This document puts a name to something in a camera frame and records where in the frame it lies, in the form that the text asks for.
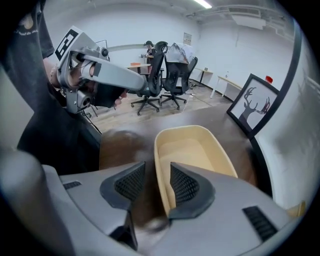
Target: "black shirt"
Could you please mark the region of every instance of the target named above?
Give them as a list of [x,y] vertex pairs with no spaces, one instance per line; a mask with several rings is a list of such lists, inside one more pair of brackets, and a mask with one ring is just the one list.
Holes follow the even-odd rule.
[[[18,149],[34,155],[41,164],[54,167],[59,175],[97,171],[99,146],[91,150],[82,135],[87,134],[89,123],[71,116],[53,96],[49,84],[43,59],[53,54],[54,47],[43,15],[44,4],[45,1],[39,2],[21,20],[2,60],[11,82],[34,111]],[[84,156],[90,157],[93,168]]]
[[[151,48],[151,49],[148,49],[147,51],[146,51],[146,53],[148,54],[148,55],[150,55],[150,56],[155,56],[155,54],[156,54],[156,49],[155,48]],[[146,60],[146,63],[147,64],[150,64],[151,66],[153,65],[153,62],[154,62],[154,59],[153,58],[147,58],[147,60]]]

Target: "gray robotic arm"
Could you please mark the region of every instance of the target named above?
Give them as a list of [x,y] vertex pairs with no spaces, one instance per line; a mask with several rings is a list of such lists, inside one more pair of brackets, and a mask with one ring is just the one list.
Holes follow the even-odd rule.
[[[99,47],[75,26],[62,39],[55,55],[60,61],[57,78],[66,95],[66,109],[71,113],[78,113],[89,105],[111,108],[125,90],[138,92],[147,86],[141,75],[109,62],[108,50]],[[90,68],[93,65],[94,73],[91,76]],[[72,87],[68,79],[73,69],[81,69],[77,88]],[[85,86],[89,81],[95,82],[93,90]]]

